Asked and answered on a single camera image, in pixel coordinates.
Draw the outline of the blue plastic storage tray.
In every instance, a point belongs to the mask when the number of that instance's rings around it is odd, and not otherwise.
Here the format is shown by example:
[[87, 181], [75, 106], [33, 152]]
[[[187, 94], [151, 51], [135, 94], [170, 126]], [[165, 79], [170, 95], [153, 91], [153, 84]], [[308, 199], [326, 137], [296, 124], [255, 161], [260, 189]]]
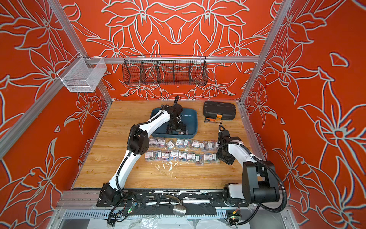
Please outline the blue plastic storage tray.
[[164, 123], [153, 133], [153, 137], [164, 137], [164, 138], [194, 138], [198, 131], [197, 112], [191, 108], [184, 108], [181, 113], [181, 121], [186, 125], [187, 134], [168, 134], [167, 126], [168, 122]]

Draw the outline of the nineteenth clear paper clip box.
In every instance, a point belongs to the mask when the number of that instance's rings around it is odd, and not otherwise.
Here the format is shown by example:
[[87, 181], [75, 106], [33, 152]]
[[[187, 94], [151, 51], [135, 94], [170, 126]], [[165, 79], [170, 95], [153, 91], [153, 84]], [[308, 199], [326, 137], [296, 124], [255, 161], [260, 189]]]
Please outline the nineteenth clear paper clip box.
[[212, 154], [212, 163], [219, 164], [220, 159], [216, 156], [216, 154]]

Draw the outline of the sixteenth clear paper clip box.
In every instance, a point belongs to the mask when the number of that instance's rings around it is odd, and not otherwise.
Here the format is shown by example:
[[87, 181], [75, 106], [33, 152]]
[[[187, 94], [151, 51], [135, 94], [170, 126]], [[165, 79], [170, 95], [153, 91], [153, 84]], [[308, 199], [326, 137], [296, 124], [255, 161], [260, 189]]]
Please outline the sixteenth clear paper clip box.
[[211, 153], [205, 153], [204, 154], [204, 163], [211, 164], [213, 160]]

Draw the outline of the eleventh clear paper clip box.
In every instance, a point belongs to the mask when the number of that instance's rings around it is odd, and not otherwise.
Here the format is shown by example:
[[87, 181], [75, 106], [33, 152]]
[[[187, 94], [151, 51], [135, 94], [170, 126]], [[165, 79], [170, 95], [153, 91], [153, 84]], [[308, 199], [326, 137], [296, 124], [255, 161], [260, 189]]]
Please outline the eleventh clear paper clip box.
[[172, 150], [170, 151], [170, 160], [177, 161], [179, 158], [179, 151]]

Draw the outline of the thirteenth clear paper clip box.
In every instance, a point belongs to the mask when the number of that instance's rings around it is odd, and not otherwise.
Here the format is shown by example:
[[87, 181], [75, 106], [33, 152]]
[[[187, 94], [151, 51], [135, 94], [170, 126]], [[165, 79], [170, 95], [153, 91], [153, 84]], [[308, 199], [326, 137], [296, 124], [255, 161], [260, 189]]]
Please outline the thirteenth clear paper clip box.
[[187, 161], [187, 153], [180, 151], [178, 154], [178, 160], [183, 162]]

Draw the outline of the twelfth clear paper clip box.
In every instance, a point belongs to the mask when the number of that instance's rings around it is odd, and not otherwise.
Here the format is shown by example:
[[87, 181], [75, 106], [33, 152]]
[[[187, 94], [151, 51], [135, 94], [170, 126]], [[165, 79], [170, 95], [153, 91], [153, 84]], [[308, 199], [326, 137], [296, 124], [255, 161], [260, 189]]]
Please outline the twelfth clear paper clip box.
[[170, 161], [170, 151], [162, 152], [162, 161]]

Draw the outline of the fifteenth clear paper clip box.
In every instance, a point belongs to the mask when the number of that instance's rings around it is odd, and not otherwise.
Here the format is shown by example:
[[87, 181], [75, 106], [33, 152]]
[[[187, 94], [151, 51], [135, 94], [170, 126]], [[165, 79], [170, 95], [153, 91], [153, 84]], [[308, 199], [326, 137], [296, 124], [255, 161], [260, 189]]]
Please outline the fifteenth clear paper clip box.
[[204, 156], [203, 155], [195, 155], [195, 164], [197, 166], [203, 166], [204, 165]]

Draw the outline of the seventeenth clear paper clip box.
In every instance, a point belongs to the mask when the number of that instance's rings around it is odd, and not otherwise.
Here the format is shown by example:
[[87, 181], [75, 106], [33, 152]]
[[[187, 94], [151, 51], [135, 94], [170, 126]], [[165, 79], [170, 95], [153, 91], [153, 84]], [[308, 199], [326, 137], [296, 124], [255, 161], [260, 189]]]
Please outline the seventeenth clear paper clip box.
[[162, 152], [159, 150], [156, 150], [153, 152], [153, 160], [154, 161], [161, 161], [162, 160]]

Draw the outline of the fourteenth clear paper clip box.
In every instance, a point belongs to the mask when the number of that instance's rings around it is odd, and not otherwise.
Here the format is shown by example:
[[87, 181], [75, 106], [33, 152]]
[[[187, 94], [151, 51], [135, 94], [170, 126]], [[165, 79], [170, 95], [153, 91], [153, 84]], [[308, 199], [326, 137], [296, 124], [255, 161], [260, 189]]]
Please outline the fourteenth clear paper clip box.
[[195, 162], [195, 156], [196, 154], [193, 152], [188, 152], [187, 153], [187, 162], [189, 163], [194, 163]]

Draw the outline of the eighteenth clear paper clip box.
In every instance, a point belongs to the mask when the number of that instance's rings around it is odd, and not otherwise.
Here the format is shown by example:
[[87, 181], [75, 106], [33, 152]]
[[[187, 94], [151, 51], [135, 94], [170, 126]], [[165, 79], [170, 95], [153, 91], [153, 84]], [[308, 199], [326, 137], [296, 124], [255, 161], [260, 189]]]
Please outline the eighteenth clear paper clip box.
[[145, 161], [146, 162], [152, 162], [152, 161], [154, 161], [154, 152], [153, 151], [147, 151], [145, 153]]

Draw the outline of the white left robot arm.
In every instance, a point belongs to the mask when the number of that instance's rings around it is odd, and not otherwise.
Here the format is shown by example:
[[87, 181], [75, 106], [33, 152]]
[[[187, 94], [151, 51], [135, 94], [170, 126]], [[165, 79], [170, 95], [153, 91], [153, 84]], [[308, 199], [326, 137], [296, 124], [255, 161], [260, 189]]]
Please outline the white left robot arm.
[[179, 96], [174, 99], [173, 105], [162, 105], [157, 114], [146, 122], [133, 125], [130, 129], [127, 150], [120, 166], [109, 182], [104, 183], [97, 200], [97, 207], [116, 207], [123, 198], [132, 195], [124, 191], [127, 178], [137, 160], [149, 149], [151, 134], [160, 126], [167, 124], [168, 134], [186, 132], [186, 124], [181, 119], [183, 107], [178, 104]]

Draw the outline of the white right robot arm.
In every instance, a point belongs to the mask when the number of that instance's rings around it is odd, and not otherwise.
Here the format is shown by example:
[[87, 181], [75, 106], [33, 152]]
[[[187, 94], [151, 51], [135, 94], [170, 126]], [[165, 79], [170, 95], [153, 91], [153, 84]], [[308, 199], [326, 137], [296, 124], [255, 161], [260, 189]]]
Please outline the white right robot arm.
[[243, 169], [241, 183], [224, 187], [225, 198], [257, 204], [272, 213], [279, 213], [286, 208], [285, 185], [271, 161], [255, 156], [239, 137], [231, 137], [223, 125], [219, 125], [217, 143], [216, 157], [228, 165], [237, 161]]

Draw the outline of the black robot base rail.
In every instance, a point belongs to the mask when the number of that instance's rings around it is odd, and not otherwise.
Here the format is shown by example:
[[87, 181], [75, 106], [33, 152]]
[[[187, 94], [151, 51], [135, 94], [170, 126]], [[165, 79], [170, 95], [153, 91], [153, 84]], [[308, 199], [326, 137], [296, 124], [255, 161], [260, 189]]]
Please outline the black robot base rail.
[[187, 208], [186, 217], [218, 216], [228, 214], [249, 205], [241, 199], [224, 197], [223, 189], [126, 189], [132, 195], [123, 198], [110, 213], [112, 220], [125, 216], [176, 216], [174, 205]]

